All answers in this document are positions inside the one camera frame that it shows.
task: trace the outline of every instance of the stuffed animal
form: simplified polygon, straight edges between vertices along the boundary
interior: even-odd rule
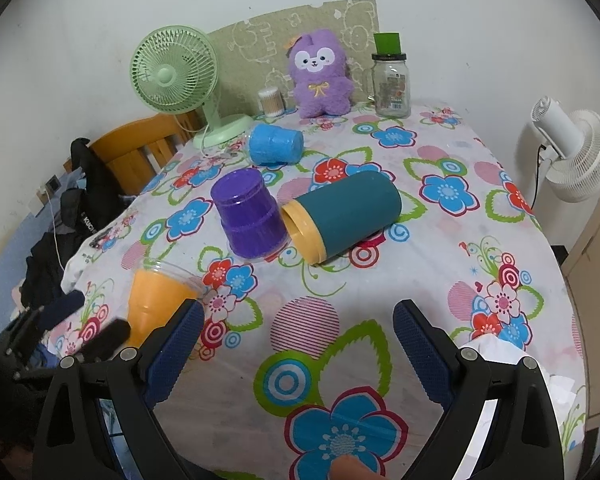
[[[289,73],[303,119],[351,110],[354,85],[345,76],[345,63],[344,49],[330,30],[314,30],[298,38],[289,53]]]

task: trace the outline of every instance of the silver screw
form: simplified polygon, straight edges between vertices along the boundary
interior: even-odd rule
[[[68,355],[67,357],[63,357],[62,361],[60,361],[61,368],[71,368],[74,365],[75,359]]]
[[[120,359],[122,359],[123,361],[131,361],[131,359],[134,359],[137,355],[138,350],[129,346],[128,348],[125,348],[122,352],[120,352]]]
[[[463,348],[460,351],[460,355],[467,361],[475,361],[478,358],[478,352],[473,348]]]
[[[529,370],[533,370],[534,368],[538,368],[538,362],[532,357],[526,356],[522,359],[522,364],[525,365]]]

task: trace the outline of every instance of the chair backrest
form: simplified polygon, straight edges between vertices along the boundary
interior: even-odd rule
[[[94,141],[90,147],[113,172],[123,191],[136,195],[155,176],[143,148],[146,147],[163,168],[176,153],[173,136],[183,144],[191,138],[178,123],[187,130],[200,128],[195,112],[180,116],[157,114],[124,124]]]

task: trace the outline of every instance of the floral tablecloth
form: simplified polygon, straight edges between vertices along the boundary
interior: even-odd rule
[[[278,202],[378,171],[402,196],[394,224],[318,267],[293,245],[245,263],[230,254],[210,189],[247,161],[201,158],[189,143],[100,245],[87,241],[68,264],[63,288],[82,290],[86,303],[56,327],[50,350],[74,352],[125,317],[134,265],[163,258],[207,287],[202,336],[155,410],[180,454],[229,479],[324,479],[343,453],[401,478],[442,412],[392,329],[394,305],[411,298],[459,346],[494,333],[574,379],[560,434],[564,452],[580,442],[582,348],[560,270],[471,128],[446,105],[414,106],[403,121],[363,105],[313,120],[289,112],[275,122],[303,131],[302,160],[260,168]]]

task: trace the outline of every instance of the white fan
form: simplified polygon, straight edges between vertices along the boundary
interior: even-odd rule
[[[531,111],[534,126],[547,140],[538,169],[555,195],[582,202],[600,191],[600,116],[591,110],[567,115],[560,103],[542,97]]]

